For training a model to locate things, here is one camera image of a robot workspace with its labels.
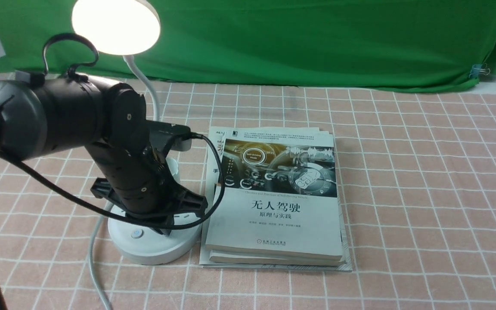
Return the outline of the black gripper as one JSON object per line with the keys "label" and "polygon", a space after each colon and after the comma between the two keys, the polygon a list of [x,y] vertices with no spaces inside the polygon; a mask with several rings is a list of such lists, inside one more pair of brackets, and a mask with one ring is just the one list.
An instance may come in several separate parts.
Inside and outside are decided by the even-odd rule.
{"label": "black gripper", "polygon": [[103,174],[91,192],[123,210],[126,218],[156,224],[155,232],[168,237],[176,214],[204,215],[207,199],[180,185],[166,158],[151,145],[135,155],[106,143],[87,145],[86,150]]}

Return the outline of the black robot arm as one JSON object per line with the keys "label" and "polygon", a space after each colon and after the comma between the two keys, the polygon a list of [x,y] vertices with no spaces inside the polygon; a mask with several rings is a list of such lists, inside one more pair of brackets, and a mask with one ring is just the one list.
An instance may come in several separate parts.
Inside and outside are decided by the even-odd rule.
{"label": "black robot arm", "polygon": [[[189,150],[191,139],[203,136],[188,126],[148,120],[144,96],[126,83],[28,72],[0,80],[0,158],[85,208],[160,234],[207,219],[207,199],[180,185],[167,163],[169,151]],[[103,174],[91,193],[124,217],[81,202],[23,165],[81,147]]]}

